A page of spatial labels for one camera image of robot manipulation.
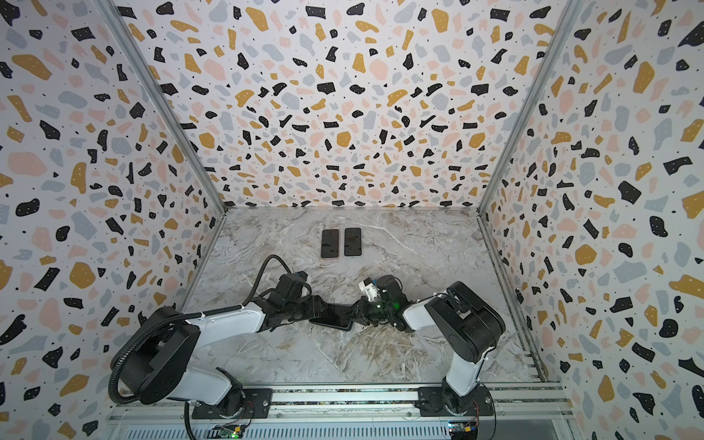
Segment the silver edged phone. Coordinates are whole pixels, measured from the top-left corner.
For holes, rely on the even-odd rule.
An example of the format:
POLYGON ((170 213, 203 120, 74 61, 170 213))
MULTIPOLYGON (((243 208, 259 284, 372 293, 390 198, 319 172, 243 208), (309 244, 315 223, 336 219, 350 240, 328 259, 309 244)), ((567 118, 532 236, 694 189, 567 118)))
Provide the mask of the silver edged phone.
POLYGON ((324 229, 321 238, 321 258, 324 260, 337 259, 339 257, 339 230, 324 229))

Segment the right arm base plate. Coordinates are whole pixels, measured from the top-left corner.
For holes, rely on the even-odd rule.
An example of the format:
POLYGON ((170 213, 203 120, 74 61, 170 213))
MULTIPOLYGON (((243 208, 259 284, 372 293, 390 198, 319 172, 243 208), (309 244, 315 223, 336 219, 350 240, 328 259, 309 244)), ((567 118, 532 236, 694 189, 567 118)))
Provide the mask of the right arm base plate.
POLYGON ((491 416, 495 412, 491 393, 483 384, 465 396, 459 396, 446 385, 422 387, 417 393, 414 407, 423 417, 491 416))

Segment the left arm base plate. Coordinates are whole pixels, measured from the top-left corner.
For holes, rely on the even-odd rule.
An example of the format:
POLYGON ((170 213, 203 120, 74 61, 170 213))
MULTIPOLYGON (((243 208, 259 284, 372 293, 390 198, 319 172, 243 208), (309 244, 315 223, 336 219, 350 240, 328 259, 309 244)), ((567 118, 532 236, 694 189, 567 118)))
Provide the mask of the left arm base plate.
POLYGON ((195 420, 257 420, 266 419, 271 409, 273 390, 268 388, 245 388, 229 392, 225 399, 216 405, 205 403, 192 410, 195 420))

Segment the purple edged phone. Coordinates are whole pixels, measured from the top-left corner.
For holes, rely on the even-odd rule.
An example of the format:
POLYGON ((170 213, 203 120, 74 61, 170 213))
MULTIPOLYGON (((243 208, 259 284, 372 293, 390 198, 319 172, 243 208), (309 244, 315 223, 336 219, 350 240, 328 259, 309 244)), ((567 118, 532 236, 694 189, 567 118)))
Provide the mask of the purple edged phone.
POLYGON ((359 227, 345 229, 344 255, 346 257, 360 257, 362 255, 362 230, 359 227))

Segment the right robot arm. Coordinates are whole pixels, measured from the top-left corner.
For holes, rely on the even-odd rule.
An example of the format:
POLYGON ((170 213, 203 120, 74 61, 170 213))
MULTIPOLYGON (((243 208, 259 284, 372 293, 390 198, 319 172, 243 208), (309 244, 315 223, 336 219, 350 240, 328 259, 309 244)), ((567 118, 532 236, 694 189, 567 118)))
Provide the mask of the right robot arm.
POLYGON ((453 351, 443 387, 452 398, 465 398, 480 383, 480 371, 506 330, 502 317, 463 282, 445 291, 410 301, 392 275, 359 283, 362 297, 355 321, 388 325, 402 332, 437 328, 453 351))

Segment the blue edged phone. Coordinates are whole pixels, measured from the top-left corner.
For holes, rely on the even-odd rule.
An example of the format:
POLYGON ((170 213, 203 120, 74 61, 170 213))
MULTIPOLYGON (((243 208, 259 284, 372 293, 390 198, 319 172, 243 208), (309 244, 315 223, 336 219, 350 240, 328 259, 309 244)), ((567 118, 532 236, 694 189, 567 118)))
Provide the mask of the blue edged phone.
POLYGON ((345 332, 350 331, 353 327, 353 321, 348 316, 344 313, 337 313, 335 310, 328 310, 319 317, 311 318, 309 322, 345 332))

